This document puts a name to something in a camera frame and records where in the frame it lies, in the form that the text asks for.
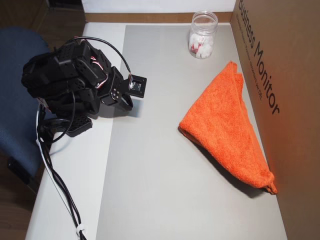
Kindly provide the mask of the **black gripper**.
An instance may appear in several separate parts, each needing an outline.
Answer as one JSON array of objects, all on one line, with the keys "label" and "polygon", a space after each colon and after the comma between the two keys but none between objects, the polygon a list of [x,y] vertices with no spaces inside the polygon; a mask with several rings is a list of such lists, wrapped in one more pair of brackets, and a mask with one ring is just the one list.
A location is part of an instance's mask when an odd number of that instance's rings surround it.
[{"label": "black gripper", "polygon": [[106,82],[100,87],[100,100],[107,106],[118,105],[124,112],[133,109],[133,101],[129,95],[129,79],[124,79],[119,70],[113,66]]}]

